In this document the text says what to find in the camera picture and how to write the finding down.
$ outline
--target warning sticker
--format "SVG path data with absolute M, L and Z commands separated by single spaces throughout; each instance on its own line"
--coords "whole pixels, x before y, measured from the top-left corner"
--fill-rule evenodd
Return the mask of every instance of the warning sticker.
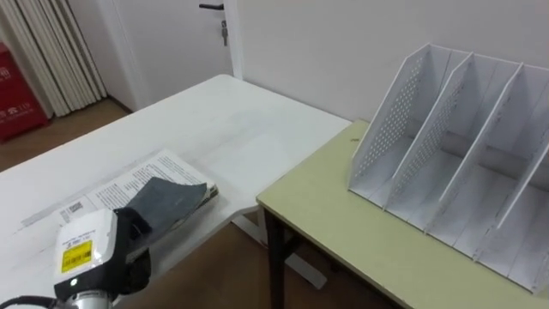
M 92 260 L 92 240 L 76 245 L 63 253 L 63 265 L 61 272 L 69 270 L 88 263 Z

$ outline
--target white desk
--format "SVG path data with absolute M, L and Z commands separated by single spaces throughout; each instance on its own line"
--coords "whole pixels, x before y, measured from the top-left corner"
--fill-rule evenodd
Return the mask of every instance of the white desk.
M 220 189 L 214 207 L 201 209 L 154 248 L 157 276 L 237 215 L 255 209 L 261 190 L 348 124 L 230 76 L 217 76 L 0 173 L 0 300 L 53 295 L 54 227 L 39 221 L 21 230 L 21 221 L 132 161 L 169 148 Z M 29 256 L 37 245 L 43 251 Z M 25 267 L 14 267 L 18 264 Z

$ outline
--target door handle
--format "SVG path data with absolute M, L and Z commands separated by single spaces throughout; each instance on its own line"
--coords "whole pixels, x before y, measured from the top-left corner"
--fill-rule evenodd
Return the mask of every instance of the door handle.
M 198 4 L 200 9 L 225 10 L 225 4 Z

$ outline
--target black table leg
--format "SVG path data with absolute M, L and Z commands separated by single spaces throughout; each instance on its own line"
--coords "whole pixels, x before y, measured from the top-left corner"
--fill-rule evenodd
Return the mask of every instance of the black table leg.
M 268 273 L 271 289 L 271 309 L 284 308 L 284 227 L 268 211 L 265 211 L 268 233 Z

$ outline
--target desk frame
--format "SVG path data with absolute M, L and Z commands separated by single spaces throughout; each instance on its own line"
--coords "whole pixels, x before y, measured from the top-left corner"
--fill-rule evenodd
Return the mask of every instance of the desk frame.
M 284 266 L 287 262 L 287 259 L 293 255 L 293 253 L 300 247 L 300 245 L 306 243 L 307 245 L 312 246 L 316 251 L 322 254 L 327 258 L 332 264 L 332 270 L 339 271 L 344 270 L 349 275 L 351 275 L 355 280 L 360 282 L 366 288 L 375 292 L 380 298 L 385 300 L 388 305 L 396 308 L 403 308 L 397 302 L 392 300 L 389 296 L 384 294 L 382 291 L 378 290 L 372 286 L 366 280 L 360 278 L 354 274 L 350 269 L 348 269 L 343 264 L 339 263 L 335 259 L 331 258 L 330 255 L 323 251 L 318 246 L 312 244 L 305 237 L 300 235 L 293 228 L 285 224 L 281 219 L 276 215 L 269 212 L 267 209 L 262 208 L 265 215 L 265 223 L 267 228 L 267 237 L 268 237 L 268 275 L 269 275 L 269 284 L 270 284 L 270 304 L 271 309 L 284 309 L 284 300 L 285 300 L 285 290 L 284 290 Z M 286 231 L 290 232 L 292 237 L 289 240 L 286 240 Z

